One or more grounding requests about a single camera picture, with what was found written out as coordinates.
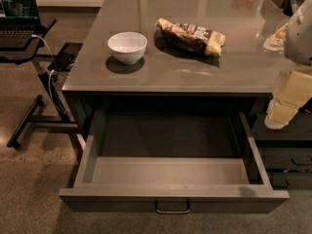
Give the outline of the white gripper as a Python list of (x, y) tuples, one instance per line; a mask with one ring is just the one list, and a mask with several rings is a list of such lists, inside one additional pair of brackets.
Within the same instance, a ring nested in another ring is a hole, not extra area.
[(282, 71), (276, 80), (264, 125), (272, 130), (283, 129), (311, 98), (311, 65), (296, 64), (293, 69)]

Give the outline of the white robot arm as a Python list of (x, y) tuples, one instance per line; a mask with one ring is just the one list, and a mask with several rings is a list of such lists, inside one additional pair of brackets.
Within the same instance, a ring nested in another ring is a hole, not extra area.
[(266, 111), (265, 126), (280, 130), (312, 98), (312, 0), (304, 0), (263, 47), (284, 50), (285, 57), (295, 63), (292, 70), (279, 75)]

